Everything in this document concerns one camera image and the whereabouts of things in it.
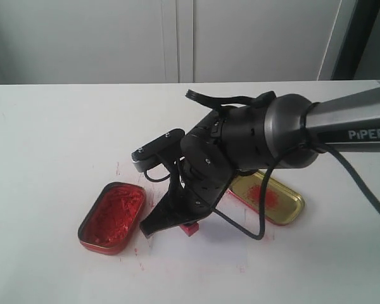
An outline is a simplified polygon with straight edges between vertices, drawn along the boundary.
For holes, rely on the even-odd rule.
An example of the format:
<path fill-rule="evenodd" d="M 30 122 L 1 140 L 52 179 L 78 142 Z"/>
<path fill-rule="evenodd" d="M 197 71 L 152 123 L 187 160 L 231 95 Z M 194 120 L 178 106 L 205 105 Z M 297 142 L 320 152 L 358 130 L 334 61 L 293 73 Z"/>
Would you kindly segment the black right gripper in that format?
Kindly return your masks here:
<path fill-rule="evenodd" d="M 140 222 L 146 238 L 181 225 L 192 225 L 209 216 L 235 176 L 235 168 L 222 145 L 222 128 L 177 129 L 180 177 L 169 178 L 167 192 Z"/>

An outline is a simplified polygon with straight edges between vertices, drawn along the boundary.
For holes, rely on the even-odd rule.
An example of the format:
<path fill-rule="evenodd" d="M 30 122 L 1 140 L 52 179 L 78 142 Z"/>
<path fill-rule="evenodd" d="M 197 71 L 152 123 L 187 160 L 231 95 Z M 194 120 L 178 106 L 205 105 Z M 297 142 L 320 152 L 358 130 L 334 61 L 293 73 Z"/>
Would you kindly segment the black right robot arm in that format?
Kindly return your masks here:
<path fill-rule="evenodd" d="M 167 192 L 139 224 L 145 237 L 217 213 L 235 179 L 262 169 L 259 231 L 251 234 L 260 240 L 272 172 L 305 168 L 321 153 L 339 161 L 380 215 L 380 201 L 344 157 L 380 152 L 380 87 L 325 102 L 272 91 L 255 98 L 216 98 L 190 90 L 186 97 L 207 107 L 208 114 L 191 130 L 172 129 L 132 154 L 137 171 L 146 174 L 163 165 L 168 172 Z"/>

